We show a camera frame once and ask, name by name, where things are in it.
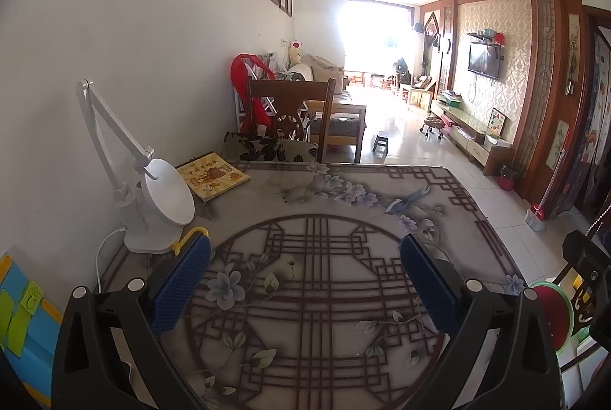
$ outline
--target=yellow book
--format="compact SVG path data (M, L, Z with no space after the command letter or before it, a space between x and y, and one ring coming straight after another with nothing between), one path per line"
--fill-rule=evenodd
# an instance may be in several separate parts
M191 190L204 201L250 180L248 175L229 165L214 152L188 162L176 170Z

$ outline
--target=blue gripper pad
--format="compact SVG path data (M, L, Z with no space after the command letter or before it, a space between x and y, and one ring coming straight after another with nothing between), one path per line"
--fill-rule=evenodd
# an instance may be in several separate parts
M414 236L401 241L401 264L440 331L454 337L460 329L458 298Z
M210 264L211 250L210 239L202 234L176 257L178 264L151 303L149 326L155 336L160 337L176 326Z

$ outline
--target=plush toy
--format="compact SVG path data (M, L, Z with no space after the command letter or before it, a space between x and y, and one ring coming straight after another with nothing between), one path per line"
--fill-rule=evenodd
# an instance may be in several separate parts
M298 41L293 41L291 43L290 48L288 49L288 57L291 61L291 67L298 65L301 63L301 55L299 54L299 48L301 48L301 43Z

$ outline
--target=wall-mounted television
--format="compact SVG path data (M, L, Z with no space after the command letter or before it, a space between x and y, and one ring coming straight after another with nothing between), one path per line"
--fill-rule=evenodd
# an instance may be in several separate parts
M491 79L500 75L501 46L473 42L469 51L469 70Z

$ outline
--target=blue and yellow container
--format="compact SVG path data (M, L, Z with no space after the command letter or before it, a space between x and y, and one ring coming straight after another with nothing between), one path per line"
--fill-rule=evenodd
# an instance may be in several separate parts
M62 315L9 254L0 259L0 346L28 392L51 406L51 373Z

